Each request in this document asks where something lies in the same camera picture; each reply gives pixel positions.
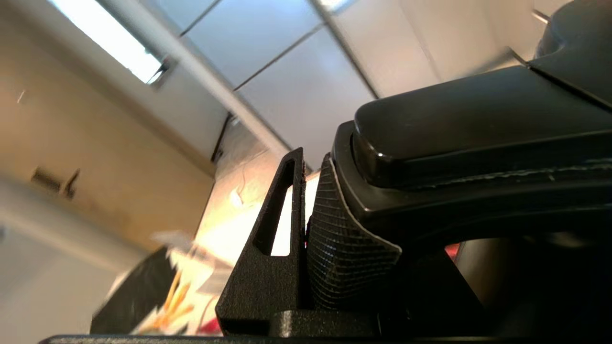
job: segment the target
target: textured black surface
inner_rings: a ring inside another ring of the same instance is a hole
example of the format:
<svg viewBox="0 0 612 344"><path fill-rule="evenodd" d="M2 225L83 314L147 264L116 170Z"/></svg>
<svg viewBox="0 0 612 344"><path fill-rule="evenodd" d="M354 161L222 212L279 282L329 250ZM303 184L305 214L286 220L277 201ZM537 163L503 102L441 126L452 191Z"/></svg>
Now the textured black surface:
<svg viewBox="0 0 612 344"><path fill-rule="evenodd" d="M382 340L359 340L361 343L388 343ZM419 338L400 343L551 343L545 340L501 340L491 337L470 338ZM140 337L140 336L88 336L64 335L43 340L40 344L337 344L338 340L312 338L270 338L270 337Z"/></svg>
<svg viewBox="0 0 612 344"><path fill-rule="evenodd" d="M420 190L368 184L351 152L354 133L352 122L340 125L332 151L345 200L364 227L398 244L404 255L418 257L471 239L609 225L612 160L590 156L608 151L612 157L612 132L585 135L574 142L584 163L567 170L495 174ZM491 160L478 161L478 165L489 163Z"/></svg>
<svg viewBox="0 0 612 344"><path fill-rule="evenodd" d="M315 303L328 309L360 309L372 296L367 290L385 278L400 255L399 247L370 234L351 216L326 155L308 235L308 276Z"/></svg>
<svg viewBox="0 0 612 344"><path fill-rule="evenodd" d="M266 335L275 313L302 306L307 286L304 259L304 160L302 149L287 154L215 308L223 334ZM293 185L288 256L270 256L285 202Z"/></svg>
<svg viewBox="0 0 612 344"><path fill-rule="evenodd" d="M91 321L91 334L128 334L166 301L176 270L160 248L140 263Z"/></svg>
<svg viewBox="0 0 612 344"><path fill-rule="evenodd" d="M374 338L375 314L333 310L286 310L270 321L270 337Z"/></svg>

